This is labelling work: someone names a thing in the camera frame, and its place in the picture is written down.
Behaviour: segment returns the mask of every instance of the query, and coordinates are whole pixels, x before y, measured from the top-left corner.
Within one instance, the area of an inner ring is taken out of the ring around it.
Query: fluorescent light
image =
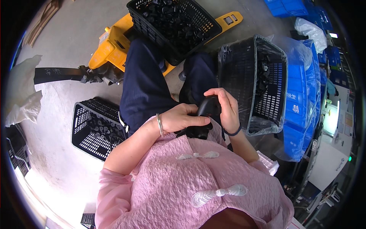
[[[338,38],[338,35],[336,33],[329,33],[331,37]]]

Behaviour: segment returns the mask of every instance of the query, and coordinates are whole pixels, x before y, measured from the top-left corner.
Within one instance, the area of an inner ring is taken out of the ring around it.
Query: yellow pallet jack
[[[242,20],[243,16],[237,11],[216,18],[216,21],[222,27],[220,34],[236,26]],[[36,68],[34,84],[60,80],[77,80],[82,83],[107,82],[109,85],[113,83],[120,84],[123,80],[127,52],[131,44],[127,37],[132,30],[132,17],[127,14],[113,26],[105,28],[105,32],[99,37],[98,49],[89,61],[89,67],[79,66],[77,69]],[[163,76],[166,76],[175,68],[167,61],[166,66],[167,70],[163,73]]]

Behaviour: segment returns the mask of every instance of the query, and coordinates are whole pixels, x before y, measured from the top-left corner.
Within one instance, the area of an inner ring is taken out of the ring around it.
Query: pink blouse
[[[95,223],[109,228],[200,228],[227,207],[244,211],[258,228],[286,228],[294,207],[259,161],[227,149],[212,120],[207,140],[159,137],[131,175],[100,172]]]

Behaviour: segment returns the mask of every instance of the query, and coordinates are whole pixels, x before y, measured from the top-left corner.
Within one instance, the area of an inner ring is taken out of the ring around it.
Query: person's left hand
[[[211,122],[210,118],[203,116],[189,116],[197,112],[194,104],[181,103],[172,109],[160,114],[164,134],[183,130],[188,126],[204,126]]]

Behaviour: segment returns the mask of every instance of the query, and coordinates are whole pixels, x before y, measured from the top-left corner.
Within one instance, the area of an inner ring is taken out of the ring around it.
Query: silver bracelet
[[[161,137],[164,137],[163,125],[161,124],[161,119],[160,119],[159,113],[156,113],[156,117],[158,119],[158,125],[159,125],[160,135],[161,135]]]

